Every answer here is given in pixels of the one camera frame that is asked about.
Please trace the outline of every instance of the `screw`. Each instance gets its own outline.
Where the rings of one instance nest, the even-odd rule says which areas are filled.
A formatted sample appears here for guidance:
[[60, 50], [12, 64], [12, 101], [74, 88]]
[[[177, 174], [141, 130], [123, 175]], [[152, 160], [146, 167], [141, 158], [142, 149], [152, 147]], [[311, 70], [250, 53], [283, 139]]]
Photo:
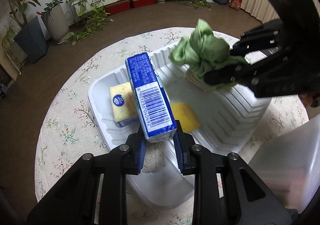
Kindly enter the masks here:
[[239, 158], [239, 155], [237, 153], [230, 153], [229, 157], [231, 160], [237, 160]]
[[121, 151], [127, 151], [127, 150], [129, 149], [129, 146], [128, 146], [127, 144], [123, 144], [123, 145], [121, 145], [121, 146], [119, 147], [119, 149], [120, 149]]
[[237, 67], [235, 68], [235, 71], [238, 72], [241, 70], [241, 65], [237, 65]]
[[85, 161], [88, 161], [91, 159], [91, 157], [92, 157], [92, 155], [90, 153], [86, 153], [82, 156], [82, 159]]
[[253, 78], [253, 79], [251, 80], [251, 84], [252, 84], [253, 86], [257, 85], [258, 83], [259, 83], [259, 79], [258, 79], [258, 78]]
[[192, 146], [192, 149], [194, 151], [200, 151], [201, 150], [201, 145], [195, 144], [195, 145]]

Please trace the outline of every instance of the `yellow butter package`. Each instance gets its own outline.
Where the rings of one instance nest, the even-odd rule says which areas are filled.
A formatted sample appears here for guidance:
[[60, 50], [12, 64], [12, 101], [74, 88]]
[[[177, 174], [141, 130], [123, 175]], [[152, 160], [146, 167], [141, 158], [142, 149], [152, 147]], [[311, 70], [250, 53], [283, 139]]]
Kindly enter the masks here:
[[113, 117], [122, 127], [139, 121], [130, 82], [109, 88]]

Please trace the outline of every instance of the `green cloth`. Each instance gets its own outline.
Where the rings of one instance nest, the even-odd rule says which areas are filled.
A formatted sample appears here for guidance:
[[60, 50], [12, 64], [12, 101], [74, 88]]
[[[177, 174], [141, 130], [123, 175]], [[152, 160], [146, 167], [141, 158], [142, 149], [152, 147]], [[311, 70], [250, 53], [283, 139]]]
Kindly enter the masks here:
[[[204, 84], [203, 78], [207, 72], [221, 69], [229, 64], [247, 64], [242, 56], [230, 56], [228, 43], [224, 39], [215, 37], [209, 24], [202, 19], [198, 20], [190, 38], [182, 37], [169, 54], [169, 60], [178, 66], [188, 64], [189, 69]], [[234, 83], [221, 83], [210, 86], [210, 90], [227, 89], [234, 85]]]

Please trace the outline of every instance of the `floral tablecloth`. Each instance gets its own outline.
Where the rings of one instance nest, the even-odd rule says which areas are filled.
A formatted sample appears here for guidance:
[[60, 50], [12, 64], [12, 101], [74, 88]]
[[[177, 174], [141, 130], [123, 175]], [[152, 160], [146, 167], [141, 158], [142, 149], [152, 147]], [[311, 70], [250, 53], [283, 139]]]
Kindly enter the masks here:
[[[36, 150], [35, 191], [37, 200], [61, 178], [84, 153], [95, 156], [108, 153], [107, 146], [89, 108], [88, 89], [101, 75], [124, 64], [136, 53], [151, 52], [182, 36], [190, 36], [194, 28], [161, 29], [114, 43], [85, 62], [63, 85], [54, 98], [41, 127]], [[214, 32], [230, 45], [238, 39]], [[250, 53], [252, 63], [265, 57], [261, 52]], [[308, 121], [308, 115], [297, 96], [275, 97], [259, 122], [250, 141], [240, 152], [249, 162], [264, 141], [291, 131]], [[127, 185], [128, 224], [191, 224], [193, 198], [172, 210], [150, 209]]]

